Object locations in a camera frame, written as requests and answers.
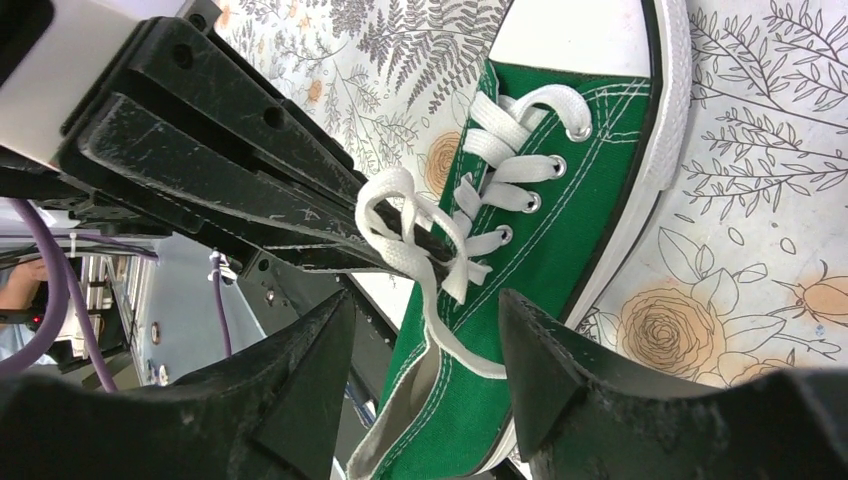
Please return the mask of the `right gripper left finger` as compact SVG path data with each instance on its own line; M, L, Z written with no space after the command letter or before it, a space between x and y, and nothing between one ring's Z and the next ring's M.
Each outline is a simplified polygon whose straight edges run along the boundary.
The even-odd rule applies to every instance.
M355 330L339 291L292 325L164 387L1 384L5 479L327 479Z

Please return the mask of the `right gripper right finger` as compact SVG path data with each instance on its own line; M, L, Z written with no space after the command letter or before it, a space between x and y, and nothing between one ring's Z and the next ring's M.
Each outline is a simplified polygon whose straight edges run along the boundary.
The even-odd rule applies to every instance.
M537 479L843 479L847 373L719 390L642 366L520 293L498 321L517 445Z

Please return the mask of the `green white sneaker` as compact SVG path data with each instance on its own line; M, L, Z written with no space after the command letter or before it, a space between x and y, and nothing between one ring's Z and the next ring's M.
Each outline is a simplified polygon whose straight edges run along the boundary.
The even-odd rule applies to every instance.
M544 312L578 320L608 285L639 238L677 169L691 86L691 45L683 1L514 1L485 63L469 117L437 206L457 211L453 191L471 174L482 188L493 174L464 150L475 96L519 99L565 85L587 101L592 132L570 140L553 110L528 125L520 154L554 155L558 179L524 184L541 206L532 213L484 206L479 235L509 228L511 241L473 262L490 267L469 284L464 303L438 294L438 314L471 352L503 364L499 295L519 292ZM416 243L443 280L456 249L419 215ZM492 469L514 449L506 377L476 375L429 342L422 291L414 281L377 419L352 454L351 479L439 479Z

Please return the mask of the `white shoelace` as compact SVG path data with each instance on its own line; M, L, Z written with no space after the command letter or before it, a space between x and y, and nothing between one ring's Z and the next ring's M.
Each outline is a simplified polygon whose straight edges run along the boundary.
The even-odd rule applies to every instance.
M553 110L570 140L582 142L589 138L592 116L588 103L571 87L547 85L519 99L489 98L479 93L470 110L470 117L477 125L468 130L464 150L493 168L486 185L475 187L471 174L461 177L453 191L458 209L447 214L416 193L408 171L394 167L366 183L358 194L355 209L356 225L367 243L389 266L419 283L424 330L429 342L487 379L505 379L504 366L468 350L441 320L437 299L444 292L464 303L469 284L482 284L491 270L473 262L473 257L492 253L513 237L509 228L472 235L473 221L482 207L532 213L540 208L541 199L524 189L524 184L558 179L566 172L567 164L561 157L518 152L531 134L530 121L542 117L539 106ZM419 215L439 226L456 249L443 280L437 279L429 255L416 243L414 229Z

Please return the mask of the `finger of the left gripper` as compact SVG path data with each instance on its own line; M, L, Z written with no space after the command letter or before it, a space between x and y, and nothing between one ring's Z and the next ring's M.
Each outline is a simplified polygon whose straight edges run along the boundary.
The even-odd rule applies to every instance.
M305 270L386 268L355 225L363 178L289 101L217 113L169 94L104 93L67 139L80 159L66 173L176 229L206 223Z
M227 177L300 189L338 212L350 211L365 181L352 158L300 107L285 98L214 33L157 17L125 68L127 95L176 129L197 163Z

